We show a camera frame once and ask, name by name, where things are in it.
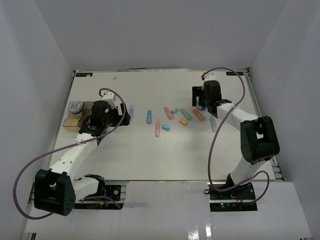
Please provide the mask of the pink correction tape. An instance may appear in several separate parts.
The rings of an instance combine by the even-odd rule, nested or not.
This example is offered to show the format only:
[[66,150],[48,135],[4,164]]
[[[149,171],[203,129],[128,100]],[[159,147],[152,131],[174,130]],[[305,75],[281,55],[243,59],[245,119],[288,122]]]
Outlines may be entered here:
[[170,111],[170,109],[168,107],[164,107],[164,112],[166,114],[166,116],[168,117],[169,120],[173,120],[174,119],[174,115],[173,113]]

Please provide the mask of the blue correction tape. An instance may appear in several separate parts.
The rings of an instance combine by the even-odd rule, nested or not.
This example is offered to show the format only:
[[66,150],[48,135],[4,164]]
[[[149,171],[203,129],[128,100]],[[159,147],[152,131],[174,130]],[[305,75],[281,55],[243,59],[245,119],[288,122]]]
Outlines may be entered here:
[[152,123],[152,111],[151,110],[147,111],[146,123],[147,124],[151,124]]

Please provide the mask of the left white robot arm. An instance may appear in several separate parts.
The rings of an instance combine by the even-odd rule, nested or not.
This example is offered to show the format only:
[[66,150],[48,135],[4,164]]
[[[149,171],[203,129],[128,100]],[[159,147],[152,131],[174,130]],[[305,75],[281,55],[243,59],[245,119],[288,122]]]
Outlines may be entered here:
[[75,145],[47,170],[40,169],[36,173],[34,207],[67,216],[77,201],[103,198],[106,187],[102,176],[86,174],[76,179],[76,173],[106,134],[116,126],[127,126],[129,123],[130,116],[124,104],[116,106],[115,100],[111,99],[93,102],[89,115],[79,128]]

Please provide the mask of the blue highlighter pen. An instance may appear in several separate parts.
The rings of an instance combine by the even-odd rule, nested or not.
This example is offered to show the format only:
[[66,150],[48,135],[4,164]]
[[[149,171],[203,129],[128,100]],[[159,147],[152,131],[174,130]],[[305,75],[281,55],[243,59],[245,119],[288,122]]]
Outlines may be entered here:
[[133,105],[131,105],[129,107],[128,112],[129,112],[129,116],[130,116],[130,121],[132,121],[133,120],[133,116],[134,116],[134,107],[133,107]]

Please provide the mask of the blue cleaning gel jar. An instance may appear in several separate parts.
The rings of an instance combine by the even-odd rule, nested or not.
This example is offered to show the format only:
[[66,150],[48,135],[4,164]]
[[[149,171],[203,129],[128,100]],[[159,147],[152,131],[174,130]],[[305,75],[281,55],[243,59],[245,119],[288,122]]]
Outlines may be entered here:
[[203,97],[196,97],[196,108],[200,111],[205,111],[206,110],[206,103],[205,99]]
[[79,119],[82,116],[82,104],[80,102],[71,102],[68,109],[75,118]]

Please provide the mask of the orange correction tape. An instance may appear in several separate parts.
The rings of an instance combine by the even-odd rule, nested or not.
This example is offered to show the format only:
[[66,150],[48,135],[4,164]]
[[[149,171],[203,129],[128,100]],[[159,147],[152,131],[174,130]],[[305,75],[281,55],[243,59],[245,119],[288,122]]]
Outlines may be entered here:
[[193,109],[192,112],[200,121],[205,120],[205,117],[197,109]]

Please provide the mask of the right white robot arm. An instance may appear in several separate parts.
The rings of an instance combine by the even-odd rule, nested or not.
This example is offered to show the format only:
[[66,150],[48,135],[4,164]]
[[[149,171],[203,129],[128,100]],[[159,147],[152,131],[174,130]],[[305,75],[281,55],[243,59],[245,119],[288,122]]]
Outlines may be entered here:
[[222,125],[227,122],[240,133],[242,157],[235,169],[228,174],[223,186],[211,188],[236,200],[244,193],[242,186],[253,179],[259,168],[279,154],[280,145],[273,120],[269,116],[256,116],[237,107],[228,99],[222,98],[220,83],[208,80],[202,86],[192,87],[192,106],[206,107],[212,117],[221,120],[213,137],[209,156],[217,140]]

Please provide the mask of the green highlighter pen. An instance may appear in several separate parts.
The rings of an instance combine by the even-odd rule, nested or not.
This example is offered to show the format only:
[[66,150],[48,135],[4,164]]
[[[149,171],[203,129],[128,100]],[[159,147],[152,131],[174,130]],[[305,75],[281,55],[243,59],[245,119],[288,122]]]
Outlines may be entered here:
[[210,126],[211,126],[212,132],[215,132],[216,131],[216,119],[213,115],[210,116]]

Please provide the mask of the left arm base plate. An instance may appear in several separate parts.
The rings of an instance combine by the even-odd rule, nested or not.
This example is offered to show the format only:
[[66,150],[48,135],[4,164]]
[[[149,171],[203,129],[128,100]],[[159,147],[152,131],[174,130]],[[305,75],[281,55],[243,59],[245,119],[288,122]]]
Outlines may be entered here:
[[79,184],[74,187],[75,197],[77,202],[89,200],[102,200],[102,197],[108,197],[114,201],[119,201],[121,199],[122,186],[119,184],[107,184],[100,188],[95,193],[93,193],[92,186],[80,186]]

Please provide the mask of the green correction tape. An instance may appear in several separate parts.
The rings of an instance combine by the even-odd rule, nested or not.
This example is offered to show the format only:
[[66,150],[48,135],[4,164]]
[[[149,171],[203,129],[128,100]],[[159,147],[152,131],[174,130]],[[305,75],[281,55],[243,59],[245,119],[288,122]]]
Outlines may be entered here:
[[180,108],[179,111],[186,120],[190,121],[192,119],[192,116],[184,108]]

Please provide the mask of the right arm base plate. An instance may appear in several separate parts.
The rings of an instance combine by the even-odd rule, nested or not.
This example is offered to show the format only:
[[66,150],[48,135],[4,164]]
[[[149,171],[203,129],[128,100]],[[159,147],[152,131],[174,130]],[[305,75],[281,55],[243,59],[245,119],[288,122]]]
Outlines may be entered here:
[[255,212],[258,210],[255,191],[252,183],[247,183],[231,191],[218,192],[209,189],[204,190],[209,196],[210,211],[213,212]]

